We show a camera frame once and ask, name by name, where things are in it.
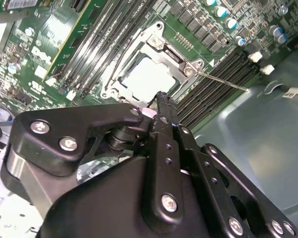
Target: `black mechanical arm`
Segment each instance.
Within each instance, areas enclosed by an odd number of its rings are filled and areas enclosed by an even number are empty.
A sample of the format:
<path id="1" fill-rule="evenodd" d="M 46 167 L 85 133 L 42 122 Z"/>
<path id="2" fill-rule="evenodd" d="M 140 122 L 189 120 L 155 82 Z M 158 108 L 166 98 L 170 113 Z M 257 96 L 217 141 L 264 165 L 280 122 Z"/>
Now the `black mechanical arm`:
<path id="1" fill-rule="evenodd" d="M 133 156 L 78 184 L 80 164 Z M 5 186 L 44 218 L 38 238 L 298 238 L 293 223 L 214 145 L 200 148 L 158 93 L 130 104 L 25 112 Z"/>

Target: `cable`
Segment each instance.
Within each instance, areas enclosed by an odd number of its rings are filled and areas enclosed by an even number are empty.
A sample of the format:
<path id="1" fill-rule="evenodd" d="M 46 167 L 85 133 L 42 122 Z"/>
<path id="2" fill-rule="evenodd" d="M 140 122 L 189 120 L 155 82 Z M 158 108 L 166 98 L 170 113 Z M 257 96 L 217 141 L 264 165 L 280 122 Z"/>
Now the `cable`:
<path id="1" fill-rule="evenodd" d="M 2 122 L 0 122 L 0 127 L 3 127 L 3 126 L 12 126 L 12 122 L 10 122 L 10 121 L 2 121 Z"/>
<path id="2" fill-rule="evenodd" d="M 220 79 L 220 78 L 211 76 L 211 75 L 209 75 L 209 74 L 207 74 L 207 73 L 198 72 L 198 74 L 199 74 L 199 75 L 202 75 L 202 76 L 204 76 L 204 77 L 206 77 L 206 78 L 212 79 L 212 80 L 214 80 L 214 81 L 217 81 L 217 82 L 226 84 L 227 86 L 230 86 L 230 87 L 233 87 L 233 88 L 237 88 L 237 89 L 243 90 L 243 91 L 245 91 L 245 92 L 248 92 L 248 91 L 249 91 L 248 88 L 245 88 L 245 87 L 242 87 L 242 86 L 238 86 L 238 85 L 233 84 L 233 83 L 231 83 L 231 82 L 227 82 L 227 81 L 225 81 L 225 80 L 223 80 L 223 79 Z"/>

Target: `gray plastic panel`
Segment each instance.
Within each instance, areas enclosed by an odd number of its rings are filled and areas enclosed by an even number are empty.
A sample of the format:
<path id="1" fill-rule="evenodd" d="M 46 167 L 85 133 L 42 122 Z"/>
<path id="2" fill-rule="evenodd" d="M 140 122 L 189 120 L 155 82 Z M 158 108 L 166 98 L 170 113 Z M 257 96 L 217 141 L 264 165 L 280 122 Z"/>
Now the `gray plastic panel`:
<path id="1" fill-rule="evenodd" d="M 298 52 L 269 76 L 298 87 Z M 195 133 L 219 147 L 298 227 L 298 95 L 252 87 Z"/>

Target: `black cable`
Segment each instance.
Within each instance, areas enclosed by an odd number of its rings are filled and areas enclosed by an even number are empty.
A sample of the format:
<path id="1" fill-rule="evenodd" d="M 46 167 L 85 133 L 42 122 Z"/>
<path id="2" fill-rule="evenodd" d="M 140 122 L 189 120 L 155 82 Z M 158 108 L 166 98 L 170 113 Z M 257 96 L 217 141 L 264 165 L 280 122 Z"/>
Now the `black cable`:
<path id="1" fill-rule="evenodd" d="M 0 122 L 0 127 L 3 127 L 3 126 L 12 126 L 12 122 L 10 122 L 10 121 L 2 121 L 2 122 Z"/>

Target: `silver screw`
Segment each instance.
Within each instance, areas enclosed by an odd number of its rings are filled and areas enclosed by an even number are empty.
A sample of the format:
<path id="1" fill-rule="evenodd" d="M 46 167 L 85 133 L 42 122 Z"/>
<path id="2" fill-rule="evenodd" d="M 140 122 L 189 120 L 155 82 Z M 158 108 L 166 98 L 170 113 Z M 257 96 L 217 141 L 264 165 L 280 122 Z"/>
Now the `silver screw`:
<path id="1" fill-rule="evenodd" d="M 161 120 L 163 123 L 165 123 L 165 124 L 168 124 L 168 123 L 169 123 L 169 122 L 168 122 L 168 119 L 165 118 L 165 117 L 160 117 L 160 120 Z"/>
<path id="2" fill-rule="evenodd" d="M 295 235 L 294 230 L 292 229 L 292 227 L 287 222 L 284 222 L 284 226 L 286 227 L 287 231 L 290 232 L 290 234 L 292 234 L 293 236 Z"/>
<path id="3" fill-rule="evenodd" d="M 276 221 L 272 221 L 272 225 L 273 225 L 274 230 L 275 230 L 278 234 L 281 234 L 281 235 L 282 235 L 282 234 L 284 233 L 283 228 L 281 227 L 281 225 L 279 225 L 278 222 L 276 222 Z"/>
<path id="4" fill-rule="evenodd" d="M 187 128 L 183 127 L 182 130 L 183 130 L 184 133 L 190 134 L 190 132 L 189 132 L 189 130 Z"/>
<path id="5" fill-rule="evenodd" d="M 135 116 L 139 116 L 139 112 L 138 112 L 137 109 L 135 109 L 135 108 L 131 108 L 129 111 L 130 111 L 132 114 L 134 114 Z"/>
<path id="6" fill-rule="evenodd" d="M 186 76 L 191 76 L 193 74 L 193 69 L 189 66 L 186 67 L 183 71 Z"/>
<path id="7" fill-rule="evenodd" d="M 37 134 L 45 134 L 50 130 L 49 125 L 43 121 L 35 121 L 31 124 L 31 130 Z"/>
<path id="8" fill-rule="evenodd" d="M 217 150 L 213 146 L 210 146 L 209 149 L 213 154 L 217 153 Z"/>
<path id="9" fill-rule="evenodd" d="M 77 142 L 70 137 L 64 137 L 60 140 L 60 147 L 66 151 L 74 151 L 77 149 Z"/>
<path id="10" fill-rule="evenodd" d="M 173 197 L 171 197 L 170 195 L 168 194 L 164 194 L 162 197 L 161 197 L 161 202 L 162 202 L 162 205 L 163 207 L 168 211 L 168 212 L 175 212 L 177 210 L 177 203 L 176 201 L 174 200 Z"/>
<path id="11" fill-rule="evenodd" d="M 237 219 L 231 217 L 229 218 L 228 223 L 235 234 L 237 234 L 238 236 L 243 235 L 243 227 L 241 226 L 241 224 L 238 222 Z"/>

